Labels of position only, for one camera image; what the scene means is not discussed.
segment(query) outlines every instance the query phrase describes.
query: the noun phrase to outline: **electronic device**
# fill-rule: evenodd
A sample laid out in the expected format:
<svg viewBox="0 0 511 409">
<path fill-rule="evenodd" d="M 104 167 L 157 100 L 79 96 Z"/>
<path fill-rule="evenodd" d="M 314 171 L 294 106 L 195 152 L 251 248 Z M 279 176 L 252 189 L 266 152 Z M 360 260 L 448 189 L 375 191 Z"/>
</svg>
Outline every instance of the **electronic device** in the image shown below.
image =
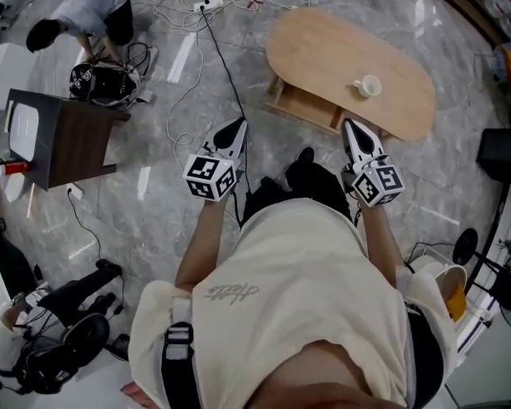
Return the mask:
<svg viewBox="0 0 511 409">
<path fill-rule="evenodd" d="M 206 135 L 203 145 L 189 155 L 182 175 L 191 194 L 220 201 L 237 183 L 247 130 L 248 122 L 241 117 L 220 124 Z"/>
<path fill-rule="evenodd" d="M 367 126 L 345 119 L 342 141 L 348 157 L 341 173 L 347 193 L 355 189 L 373 207 L 390 203 L 405 190 L 398 170 L 382 150 L 381 141 Z"/>
</svg>

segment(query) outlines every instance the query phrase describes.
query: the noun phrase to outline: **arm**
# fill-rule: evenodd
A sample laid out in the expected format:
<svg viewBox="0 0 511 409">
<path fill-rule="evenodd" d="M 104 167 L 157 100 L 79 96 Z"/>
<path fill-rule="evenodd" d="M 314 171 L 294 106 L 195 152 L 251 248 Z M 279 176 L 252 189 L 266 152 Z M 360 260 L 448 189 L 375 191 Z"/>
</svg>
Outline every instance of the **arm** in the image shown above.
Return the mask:
<svg viewBox="0 0 511 409">
<path fill-rule="evenodd" d="M 15 306 L 8 308 L 0 317 L 0 321 L 8 327 L 8 329 L 13 330 L 17 319 L 19 318 L 19 314 L 23 312 L 26 308 L 26 303 L 23 300 L 22 302 L 18 302 Z"/>
<path fill-rule="evenodd" d="M 121 63 L 121 58 L 119 57 L 118 49 L 116 47 L 116 44 L 112 42 L 110 37 L 107 35 L 102 38 L 102 43 L 104 44 L 104 47 L 106 47 L 106 51 L 110 54 L 112 57 L 112 60 L 116 61 L 117 63 Z"/>
<path fill-rule="evenodd" d="M 368 207 L 360 197 L 358 201 L 364 218 L 369 260 L 395 288 L 395 269 L 405 263 L 388 225 L 386 212 L 381 206 Z"/>
<path fill-rule="evenodd" d="M 87 59 L 91 59 L 94 57 L 93 48 L 91 47 L 91 43 L 89 42 L 89 37 L 87 35 L 77 35 L 76 39 L 79 42 L 79 45 L 83 47 L 85 50 L 85 54 L 87 55 Z"/>
<path fill-rule="evenodd" d="M 204 202 L 201 215 L 198 216 L 195 233 L 181 260 L 176 275 L 175 286 L 191 292 L 195 285 L 208 277 L 218 261 L 220 251 L 221 228 L 227 196 L 220 202 Z"/>
</svg>

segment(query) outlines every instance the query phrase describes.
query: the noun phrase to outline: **black shoe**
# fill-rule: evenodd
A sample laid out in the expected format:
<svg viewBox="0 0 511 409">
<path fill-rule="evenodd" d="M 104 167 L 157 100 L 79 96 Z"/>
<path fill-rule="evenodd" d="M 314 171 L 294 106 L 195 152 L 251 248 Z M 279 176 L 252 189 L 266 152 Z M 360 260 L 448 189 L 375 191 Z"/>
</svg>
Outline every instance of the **black shoe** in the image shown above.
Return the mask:
<svg viewBox="0 0 511 409">
<path fill-rule="evenodd" d="M 274 179 L 271 179 L 271 177 L 269 176 L 263 177 L 261 179 L 260 184 L 261 187 L 282 189 L 282 187 Z"/>
<path fill-rule="evenodd" d="M 301 160 L 302 162 L 308 162 L 311 164 L 314 162 L 314 149 L 312 147 L 305 147 L 301 150 L 301 152 L 297 155 L 297 160 Z"/>
<path fill-rule="evenodd" d="M 106 315 L 107 310 L 116 301 L 116 295 L 113 292 L 108 292 L 105 296 L 98 296 L 93 304 L 89 306 L 89 313 L 99 313 Z"/>
<path fill-rule="evenodd" d="M 111 263 L 107 259 L 99 259 L 98 261 L 96 261 L 95 265 L 98 269 L 103 269 L 103 268 L 111 269 L 112 271 L 117 273 L 118 276 L 123 274 L 123 269 L 121 267 L 119 267 L 119 265 L 117 265 L 116 263 Z"/>
</svg>

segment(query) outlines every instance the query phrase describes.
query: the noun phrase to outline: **wooden table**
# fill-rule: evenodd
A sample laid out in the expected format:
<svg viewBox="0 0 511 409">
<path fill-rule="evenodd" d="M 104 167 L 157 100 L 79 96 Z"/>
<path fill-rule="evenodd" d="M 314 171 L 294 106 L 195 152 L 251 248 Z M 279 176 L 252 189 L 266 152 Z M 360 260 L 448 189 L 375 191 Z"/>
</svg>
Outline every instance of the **wooden table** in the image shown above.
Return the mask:
<svg viewBox="0 0 511 409">
<path fill-rule="evenodd" d="M 128 113 L 19 89 L 9 91 L 8 104 L 10 101 L 12 110 L 23 104 L 38 111 L 34 158 L 23 173 L 32 183 L 47 191 L 116 171 L 115 164 L 103 164 L 104 157 L 112 126 L 128 121 Z M 11 153 L 23 159 L 13 150 Z"/>
<path fill-rule="evenodd" d="M 423 138 L 433 126 L 435 89 L 420 65 L 355 25 L 313 8 L 287 12 L 271 30 L 267 59 L 276 77 L 273 109 L 339 132 L 345 116 L 374 124 L 400 140 Z M 366 99 L 354 80 L 382 83 Z"/>
</svg>

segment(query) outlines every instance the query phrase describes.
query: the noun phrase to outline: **gray shirt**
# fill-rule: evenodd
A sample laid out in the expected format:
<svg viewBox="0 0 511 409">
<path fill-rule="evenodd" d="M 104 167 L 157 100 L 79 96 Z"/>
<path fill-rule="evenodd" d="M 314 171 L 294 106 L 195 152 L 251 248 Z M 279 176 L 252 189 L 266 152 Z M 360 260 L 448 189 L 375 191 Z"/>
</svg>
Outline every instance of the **gray shirt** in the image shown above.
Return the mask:
<svg viewBox="0 0 511 409">
<path fill-rule="evenodd" d="M 82 33 L 106 36 L 104 20 L 127 0 L 65 0 L 51 15 L 51 20 L 66 24 L 65 34 L 73 37 Z"/>
</svg>

